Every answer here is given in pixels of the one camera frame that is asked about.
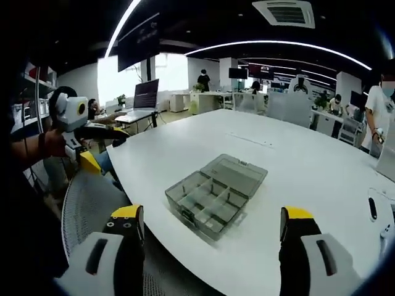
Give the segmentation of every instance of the led light strip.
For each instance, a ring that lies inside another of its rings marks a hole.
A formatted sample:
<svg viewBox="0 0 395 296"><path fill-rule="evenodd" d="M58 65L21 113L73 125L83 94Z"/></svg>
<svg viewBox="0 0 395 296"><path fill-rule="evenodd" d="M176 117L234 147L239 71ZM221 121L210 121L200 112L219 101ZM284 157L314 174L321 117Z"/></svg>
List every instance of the led light strip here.
<svg viewBox="0 0 395 296"><path fill-rule="evenodd" d="M277 75L286 75L286 76L296 77L295 75L287 74L287 73L278 73L278 72L275 72L275 74L277 74ZM325 85L330 85L329 83L322 82L322 81L319 81L319 80L315 80L315 79L311 79L311 78L306 78L306 79L307 79L307 80L311 80L311 81L315 81L315 82L318 82L318 83L322 83L322 84L325 84Z"/></svg>
<svg viewBox="0 0 395 296"><path fill-rule="evenodd" d="M306 78L307 80L311 80L311 81L315 81L315 82L318 82L318 83L322 83L322 84L325 84L325 85L330 85L329 83L326 83L326 82L322 82L322 81L319 81L319 80L315 80L315 79L311 79L311 78Z"/></svg>
<svg viewBox="0 0 395 296"><path fill-rule="evenodd" d="M190 54L195 54L197 52L201 52L201 51L206 51L209 49L214 49L214 48L218 48L218 47L224 47L224 46L231 46L231 45L239 45L239 44L254 44L254 43L274 43L274 44L289 44L289 45L299 45L299 46L304 46L304 47L310 47L310 48L314 48L314 49L319 49L321 51L326 51L326 52L330 52L332 54L336 54L338 56L344 57L360 66L363 66L363 68L366 68L367 70L371 70L372 68L370 68L368 65L365 65L364 63L360 62L359 60L356 60L352 57L349 57L346 54L342 54L341 52L338 51L333 51L332 49L328 49L325 47L321 47L321 46L316 46L313 44L307 44L307 43L300 43L300 42L293 42L293 41L279 41L279 40L251 40L251 41L238 41L238 42L231 42L231 43L224 43L224 44L218 44L218 45L214 45L214 46L209 46L209 47L205 47L205 48L200 48L197 49L195 51L191 51L191 52L187 52L185 54L185 56L188 56Z"/></svg>
<svg viewBox="0 0 395 296"><path fill-rule="evenodd" d="M272 66L272 65L264 65L264 64L257 64L257 63L249 63L249 64L251 64L251 65L258 65L258 66L264 66L264 67L272 67L272 68L281 68L281 69L288 69L288 70L296 70L296 68L289 68L289 67L282 67L282 66ZM326 75L322 75L322 74L315 73L315 72L310 72L310 71L307 71L307 70L302 70L302 71L303 71L303 72L306 72L306 73L310 73L310 74L322 76L322 77L331 79L331 80L333 80L333 81L337 81L336 79L334 79L334 78L332 78L332 77L329 77L329 76L326 76Z"/></svg>
<svg viewBox="0 0 395 296"><path fill-rule="evenodd" d="M278 73L278 72L275 72L275 74L277 74L277 75L285 75L285 76L296 77L295 75L292 75L292 74L286 74L286 73Z"/></svg>
<svg viewBox="0 0 395 296"><path fill-rule="evenodd" d="M109 46L107 47L106 54L104 55L105 58L110 56L110 52L111 52L112 46L114 46L115 40L117 40L118 35L121 32L121 30L122 30L123 26L125 25L126 21L128 20L129 16L136 9L136 6L140 2L141 2L141 0L133 0L132 3L130 3L128 9L123 14L123 16L120 19L117 27L115 28L114 33L111 36Z"/></svg>

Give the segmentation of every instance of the ceiling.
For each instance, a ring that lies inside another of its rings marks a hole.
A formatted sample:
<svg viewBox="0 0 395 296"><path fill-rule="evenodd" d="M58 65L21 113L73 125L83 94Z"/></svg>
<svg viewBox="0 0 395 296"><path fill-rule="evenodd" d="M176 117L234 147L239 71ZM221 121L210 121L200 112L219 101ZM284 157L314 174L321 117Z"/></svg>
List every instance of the ceiling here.
<svg viewBox="0 0 395 296"><path fill-rule="evenodd" d="M67 5L62 7L62 17L52 22L51 30L47 31L45 38L41 37L43 46L40 47L43 48L41 55L45 53L45 62L60 74L104 56L108 41L130 3L126 0L64 2ZM341 0L310 0L315 29L272 26L252 6L252 2L142 0L126 22L120 37L160 12L161 39L196 45L193 48L161 45L161 51L186 53L222 43L271 39L326 47L375 68L391 56L391 50L383 45L385 38L382 36L386 36L395 47L395 27L390 24L393 17L391 9L378 1L373 6L371 1L364 0L347 1L347 4ZM116 53L117 47L114 47L112 54ZM361 78L369 72L344 57L287 44L227 46L198 52L191 57L235 57L283 67L299 66L333 78L342 70Z"/></svg>

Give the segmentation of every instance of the face mask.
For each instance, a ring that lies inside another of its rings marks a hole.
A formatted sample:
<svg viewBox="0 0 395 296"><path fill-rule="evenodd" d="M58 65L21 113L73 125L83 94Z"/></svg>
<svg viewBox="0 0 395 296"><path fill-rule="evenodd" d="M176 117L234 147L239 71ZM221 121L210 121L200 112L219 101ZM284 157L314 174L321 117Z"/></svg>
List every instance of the face mask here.
<svg viewBox="0 0 395 296"><path fill-rule="evenodd" d="M381 88L387 97L391 97L394 93L395 81L383 81Z"/></svg>

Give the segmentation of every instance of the plastic storage box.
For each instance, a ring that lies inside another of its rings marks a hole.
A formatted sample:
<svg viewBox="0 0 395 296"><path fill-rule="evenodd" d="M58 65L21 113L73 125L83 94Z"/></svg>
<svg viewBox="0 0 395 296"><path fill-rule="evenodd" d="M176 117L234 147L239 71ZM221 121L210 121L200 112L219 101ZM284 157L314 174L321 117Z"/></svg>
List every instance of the plastic storage box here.
<svg viewBox="0 0 395 296"><path fill-rule="evenodd" d="M222 154L165 193L170 206L218 240L265 179L267 170Z"/></svg>

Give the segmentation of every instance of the desk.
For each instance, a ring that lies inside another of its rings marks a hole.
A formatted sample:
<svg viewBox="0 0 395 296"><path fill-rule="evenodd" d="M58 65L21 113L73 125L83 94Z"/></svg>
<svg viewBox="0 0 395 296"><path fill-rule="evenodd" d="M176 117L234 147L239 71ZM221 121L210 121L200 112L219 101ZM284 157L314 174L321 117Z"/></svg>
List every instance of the desk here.
<svg viewBox="0 0 395 296"><path fill-rule="evenodd" d="M322 116L324 116L324 117L328 117L328 118L333 119L333 120L335 120L335 121L337 121L337 122L340 122L341 124L343 124L343 121L344 121L342 117L339 117L339 116L330 114L330 113L328 113L328 112L326 112L326 111L311 110L311 112L312 112L314 115L318 115L318 116L319 116L319 115L322 115Z"/></svg>
<svg viewBox="0 0 395 296"><path fill-rule="evenodd" d="M329 137L338 138L339 130L343 124L343 118L330 114L327 111L311 110L313 114L313 130Z"/></svg>
<svg viewBox="0 0 395 296"><path fill-rule="evenodd" d="M129 111L130 109L125 109L122 110L122 112L126 112L126 115L119 116L115 119L115 121L122 123L122 124L132 124L134 122L137 122L139 120L151 117L152 118L152 125L153 127L157 127L156 123L156 115L158 112L156 111L148 111L148 110L132 110Z"/></svg>
<svg viewBox="0 0 395 296"><path fill-rule="evenodd" d="M374 170L377 159L272 118L216 110L150 129L107 151L127 196L144 205L144 221L160 243L225 295L279 295L284 205L310 211L321 232L352 255L363 278L378 262L380 231L394 227L385 199L377 200L380 214L370 221L368 189L395 192L395 183ZM268 175L247 203L245 219L213 246L170 212L165 190L222 153L265 168Z"/></svg>
<svg viewBox="0 0 395 296"><path fill-rule="evenodd" d="M191 102L197 103L197 114L206 113L209 111L217 110L220 108L219 101L216 97L231 97L230 92L217 92L217 91L206 91L206 92L192 92Z"/></svg>

